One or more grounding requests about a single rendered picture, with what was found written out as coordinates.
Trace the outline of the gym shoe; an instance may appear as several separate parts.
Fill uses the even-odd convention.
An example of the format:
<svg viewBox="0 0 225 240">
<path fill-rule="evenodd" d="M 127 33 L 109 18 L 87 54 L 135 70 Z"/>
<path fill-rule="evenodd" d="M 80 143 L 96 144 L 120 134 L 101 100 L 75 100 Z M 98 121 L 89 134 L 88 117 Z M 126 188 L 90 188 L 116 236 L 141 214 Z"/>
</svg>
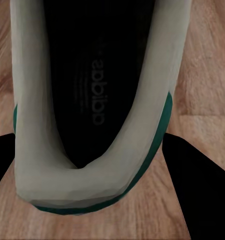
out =
<svg viewBox="0 0 225 240">
<path fill-rule="evenodd" d="M 192 0 L 10 0 L 20 200 L 81 216 L 123 199 L 167 131 Z"/>
</svg>

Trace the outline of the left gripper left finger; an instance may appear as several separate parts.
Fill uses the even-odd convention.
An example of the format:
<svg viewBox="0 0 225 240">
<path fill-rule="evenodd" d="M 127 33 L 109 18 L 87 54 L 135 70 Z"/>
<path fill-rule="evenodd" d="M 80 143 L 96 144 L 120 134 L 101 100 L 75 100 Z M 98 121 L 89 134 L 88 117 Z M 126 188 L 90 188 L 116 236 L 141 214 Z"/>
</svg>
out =
<svg viewBox="0 0 225 240">
<path fill-rule="evenodd" d="M 0 136 L 0 181 L 15 159 L 15 133 Z"/>
</svg>

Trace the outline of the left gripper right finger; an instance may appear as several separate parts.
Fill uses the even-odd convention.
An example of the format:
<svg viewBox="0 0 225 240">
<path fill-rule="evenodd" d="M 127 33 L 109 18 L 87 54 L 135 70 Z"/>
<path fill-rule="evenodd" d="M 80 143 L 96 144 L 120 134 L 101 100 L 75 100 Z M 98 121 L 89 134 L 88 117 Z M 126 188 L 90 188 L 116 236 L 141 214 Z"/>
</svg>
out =
<svg viewBox="0 0 225 240">
<path fill-rule="evenodd" d="M 176 135 L 164 134 L 162 153 L 191 240 L 225 240 L 225 171 Z"/>
</svg>

